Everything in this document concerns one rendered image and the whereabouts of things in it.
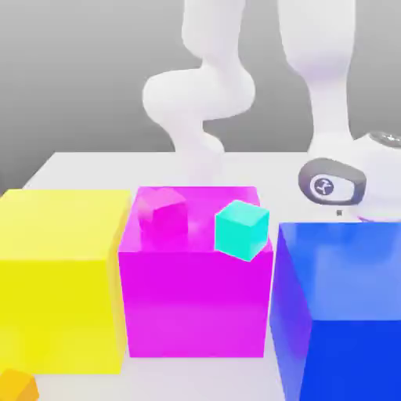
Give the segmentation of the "large blue box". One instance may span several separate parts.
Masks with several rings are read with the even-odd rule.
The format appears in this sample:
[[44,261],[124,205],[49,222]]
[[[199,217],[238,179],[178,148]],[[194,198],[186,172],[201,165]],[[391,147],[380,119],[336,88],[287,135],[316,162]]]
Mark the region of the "large blue box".
[[285,401],[401,401],[401,222],[283,222],[269,323]]

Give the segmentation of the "small magenta cube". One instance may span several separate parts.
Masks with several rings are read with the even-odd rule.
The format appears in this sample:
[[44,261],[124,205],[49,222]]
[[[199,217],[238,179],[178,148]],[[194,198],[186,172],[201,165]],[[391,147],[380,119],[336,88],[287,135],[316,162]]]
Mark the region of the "small magenta cube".
[[135,205],[143,232],[154,237],[188,233],[187,200],[176,190],[147,189],[137,197]]

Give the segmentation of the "small cyan cube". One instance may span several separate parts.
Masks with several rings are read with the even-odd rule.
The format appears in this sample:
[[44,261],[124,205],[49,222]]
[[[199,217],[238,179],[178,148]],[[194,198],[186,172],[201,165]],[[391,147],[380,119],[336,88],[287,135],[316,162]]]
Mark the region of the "small cyan cube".
[[250,262],[267,245],[269,211],[233,200],[215,215],[215,250]]

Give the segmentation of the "large yellow box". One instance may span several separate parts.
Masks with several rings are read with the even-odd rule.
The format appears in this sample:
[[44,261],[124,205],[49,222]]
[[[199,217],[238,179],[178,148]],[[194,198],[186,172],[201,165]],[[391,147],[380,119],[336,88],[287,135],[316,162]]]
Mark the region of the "large yellow box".
[[117,249],[131,200],[127,190],[0,196],[0,370],[120,373]]

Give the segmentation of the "large magenta box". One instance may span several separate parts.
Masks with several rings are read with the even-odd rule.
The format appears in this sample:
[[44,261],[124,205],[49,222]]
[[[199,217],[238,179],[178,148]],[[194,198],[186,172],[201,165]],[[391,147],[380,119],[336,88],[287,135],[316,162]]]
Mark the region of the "large magenta box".
[[246,262],[215,250],[215,215],[234,200],[260,205],[253,186],[165,186],[188,204],[188,233],[142,231],[138,189],[118,249],[132,357],[244,357],[264,353],[273,247]]

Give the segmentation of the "small orange cube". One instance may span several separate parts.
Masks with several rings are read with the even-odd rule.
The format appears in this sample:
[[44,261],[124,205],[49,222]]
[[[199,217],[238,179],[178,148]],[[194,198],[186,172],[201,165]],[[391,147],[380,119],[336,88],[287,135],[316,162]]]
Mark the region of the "small orange cube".
[[0,374],[0,401],[38,401],[39,392],[34,376],[7,369]]

